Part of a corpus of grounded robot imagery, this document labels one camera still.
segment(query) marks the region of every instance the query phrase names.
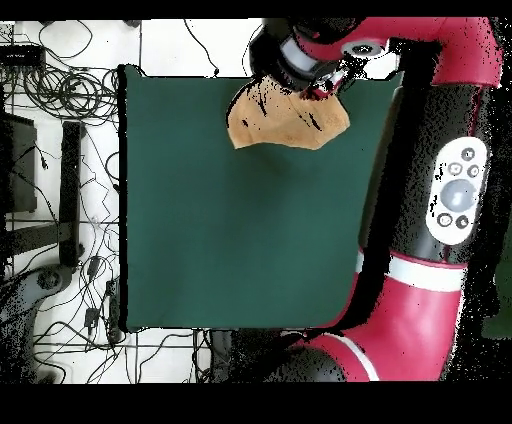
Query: green table surface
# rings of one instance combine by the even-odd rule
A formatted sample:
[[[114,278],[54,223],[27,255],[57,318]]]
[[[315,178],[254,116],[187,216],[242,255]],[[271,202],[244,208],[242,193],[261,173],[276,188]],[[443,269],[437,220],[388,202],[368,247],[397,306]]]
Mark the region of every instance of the green table surface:
[[[246,78],[126,67],[128,328],[300,328],[343,308],[392,81],[340,98],[350,128],[317,151],[235,150]]]

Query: gray button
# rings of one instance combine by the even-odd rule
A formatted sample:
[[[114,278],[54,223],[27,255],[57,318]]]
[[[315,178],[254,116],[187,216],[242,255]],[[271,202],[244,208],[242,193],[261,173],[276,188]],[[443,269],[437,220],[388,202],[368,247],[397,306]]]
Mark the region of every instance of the gray button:
[[[464,149],[462,151],[462,159],[464,159],[465,161],[469,162],[474,157],[475,157],[475,151],[471,147],[468,147],[467,149]]]
[[[452,223],[453,219],[450,214],[442,213],[437,217],[437,223],[441,227],[448,227]]]
[[[455,225],[457,226],[457,228],[460,228],[461,230],[466,228],[468,226],[468,224],[469,224],[469,220],[464,215],[459,216],[457,218],[457,221],[455,221]]]
[[[462,165],[460,163],[456,163],[456,162],[451,163],[448,166],[448,172],[456,177],[457,175],[459,175],[462,172]]]
[[[454,180],[441,190],[441,203],[452,212],[464,212],[475,203],[475,187],[466,180]]]
[[[469,169],[468,169],[468,175],[471,177],[471,178],[474,178],[478,175],[478,172],[480,170],[478,169],[478,166],[476,165],[473,165],[473,166],[470,166]]]

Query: cable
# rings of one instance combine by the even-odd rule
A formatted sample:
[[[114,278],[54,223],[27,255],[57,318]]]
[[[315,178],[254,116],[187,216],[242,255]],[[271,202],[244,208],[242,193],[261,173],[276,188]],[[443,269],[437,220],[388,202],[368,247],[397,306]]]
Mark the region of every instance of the cable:
[[[249,42],[247,43],[247,46],[245,47],[245,50],[244,50],[244,54],[242,55],[242,69],[244,70],[244,74],[245,76],[247,76],[247,72],[245,71],[245,66],[244,66],[244,58],[245,58],[245,55],[247,54],[247,50],[249,50],[249,45],[251,44],[251,41],[254,37],[254,34],[256,34],[256,32],[263,26],[263,24],[260,24],[258,26],[258,28],[256,28],[253,33],[251,34],[251,37],[249,38]]]
[[[119,181],[119,178],[114,177],[114,176],[109,172],[109,170],[108,170],[108,161],[109,161],[110,159],[112,159],[115,155],[118,155],[118,154],[119,154],[119,151],[112,153],[112,154],[107,158],[107,160],[105,161],[105,172],[107,173],[107,175],[108,175],[110,178],[112,178],[113,180],[116,180],[116,181]]]
[[[140,379],[137,378],[137,364],[139,362],[139,333],[135,333],[135,382],[139,383]]]
[[[46,365],[48,367],[52,367],[52,368],[57,368],[59,370],[62,371],[62,373],[64,374],[63,377],[62,377],[62,380],[60,381],[59,384],[63,384],[64,383],[64,380],[66,379],[66,376],[67,376],[67,373],[66,373],[66,370],[64,368],[62,368],[61,366],[59,365],[55,365],[55,364],[49,364],[48,362],[44,362],[44,361],[40,361],[39,359],[36,358],[36,356],[34,355],[34,360],[39,363],[40,365]]]
[[[135,381],[137,382],[137,384],[139,384],[142,380],[142,365],[144,365],[145,363],[149,362],[151,359],[153,359],[157,354],[158,352],[160,352],[160,349],[162,349],[165,341],[169,338],[169,337],[190,337],[192,336],[192,333],[191,334],[168,334],[167,336],[165,336],[163,338],[163,340],[160,342],[160,345],[158,346],[157,350],[155,353],[153,353],[153,355],[151,355],[149,358],[145,359],[144,361],[142,361],[139,365],[139,378],[135,378]],[[137,371],[137,359],[135,360],[135,370]]]
[[[94,37],[94,36],[93,36],[93,34],[92,34],[92,31],[91,31],[91,30],[89,29],[89,27],[88,27],[87,25],[85,25],[82,21],[77,20],[77,22],[78,22],[78,23],[80,23],[80,24],[81,24],[81,25],[82,25],[82,26],[87,30],[87,32],[89,33],[89,40],[87,41],[86,46],[85,46],[82,50],[80,50],[78,53],[76,53],[76,54],[74,54],[74,55],[72,55],[72,56],[57,56],[57,55],[55,55],[55,53],[53,53],[53,51],[51,51],[51,50],[49,50],[49,49],[48,49],[48,51],[49,51],[49,52],[51,52],[51,53],[50,53],[50,55],[51,55],[54,59],[56,59],[56,60],[59,60],[59,59],[60,59],[60,60],[63,60],[63,59],[64,59],[64,60],[66,60],[66,59],[73,59],[73,58],[75,58],[75,57],[77,57],[77,56],[81,55],[84,51],[86,51],[86,50],[87,50],[87,48],[89,47],[89,45],[91,44],[91,41],[92,41],[92,39],[93,39],[93,37]],[[49,28],[49,26],[43,26],[43,27],[41,28],[41,30],[39,31],[39,34],[38,34],[39,43],[40,43],[40,44],[41,44],[41,46],[43,46],[44,48],[46,48],[46,46],[45,46],[45,45],[43,44],[43,42],[41,41],[41,34],[42,34],[42,32],[43,32],[46,28]]]
[[[205,51],[206,53],[206,57],[208,58],[208,62],[210,62],[210,65],[212,65],[214,68],[215,68],[215,71],[213,72],[213,76],[216,78],[218,73],[220,72],[219,71],[219,68],[217,68],[217,65],[215,65],[212,60],[210,59],[210,53],[208,53],[208,50],[206,49],[206,47],[197,39],[197,37],[194,35],[194,33],[191,31],[191,29],[189,28],[188,26],[188,23],[187,23],[187,20],[186,19],[183,19],[183,22],[185,23],[185,27],[187,28],[187,31],[188,33],[191,35],[191,37],[196,41],[197,44],[199,44],[203,50]]]
[[[126,368],[126,377],[128,378],[128,383],[133,384],[130,379],[130,372],[128,371],[128,348],[125,346],[124,348],[124,365]]]

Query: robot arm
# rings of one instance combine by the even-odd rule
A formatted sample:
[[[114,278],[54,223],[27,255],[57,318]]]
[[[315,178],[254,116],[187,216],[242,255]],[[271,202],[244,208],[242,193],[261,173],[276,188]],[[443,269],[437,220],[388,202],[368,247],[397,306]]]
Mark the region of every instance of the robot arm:
[[[377,152],[349,305],[329,331],[295,343],[309,352],[300,361],[327,354],[346,381],[441,377],[501,142],[490,118],[503,62],[495,29],[492,18],[473,17],[264,19],[249,50],[255,76],[319,97],[388,42],[420,52],[404,61]],[[436,57],[421,53],[426,44],[438,46]]]

